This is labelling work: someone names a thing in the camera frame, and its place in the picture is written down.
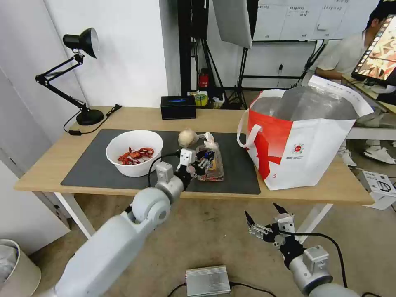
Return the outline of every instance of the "black box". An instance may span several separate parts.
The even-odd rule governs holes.
[[[163,120],[196,118],[194,96],[162,96],[161,115]]]

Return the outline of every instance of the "white cardboard box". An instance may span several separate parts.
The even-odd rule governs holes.
[[[357,175],[360,183],[373,198],[372,205],[363,205],[378,210],[385,210],[396,202],[396,189],[388,176],[376,172],[362,170]]]

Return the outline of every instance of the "person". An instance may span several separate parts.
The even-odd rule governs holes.
[[[321,57],[321,61],[315,69],[315,74],[338,83],[341,82],[343,74],[350,75],[389,14],[396,14],[396,1],[381,1],[371,13],[366,29],[357,35],[343,39]],[[375,103],[375,106],[370,105],[372,105],[374,113],[359,118],[355,126],[396,129],[396,115],[384,113]],[[344,141],[338,153],[348,166],[356,167],[351,152],[346,147],[347,144]],[[396,160],[389,155],[387,149],[381,147],[379,140],[367,140],[363,154],[387,164],[396,164]]]

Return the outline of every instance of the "lamp base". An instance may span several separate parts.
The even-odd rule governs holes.
[[[80,114],[78,114],[76,120],[79,125],[82,126],[90,126],[95,125],[101,122],[104,119],[104,114],[100,110],[97,109],[89,109],[82,110]]]

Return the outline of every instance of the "lamp arm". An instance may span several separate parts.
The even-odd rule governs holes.
[[[67,68],[66,70],[59,71],[56,73],[52,73],[54,70],[57,70],[58,68],[62,67],[63,65],[70,63],[71,61],[75,60],[77,64]],[[38,82],[40,85],[46,87],[47,89],[53,91],[55,94],[59,95],[60,97],[64,98],[65,100],[69,101],[73,105],[77,106],[79,109],[82,109],[85,111],[87,109],[87,106],[85,103],[81,103],[79,100],[73,98],[72,96],[69,96],[65,93],[63,93],[61,90],[58,88],[54,87],[53,85],[50,84],[51,80],[54,80],[55,78],[64,75],[65,73],[73,70],[74,68],[80,66],[83,63],[84,60],[84,55],[78,53],[75,54],[73,57],[70,59],[66,60],[63,63],[60,63],[59,65],[55,66],[54,68],[51,68],[47,72],[44,72],[42,74],[36,75],[36,82]]]

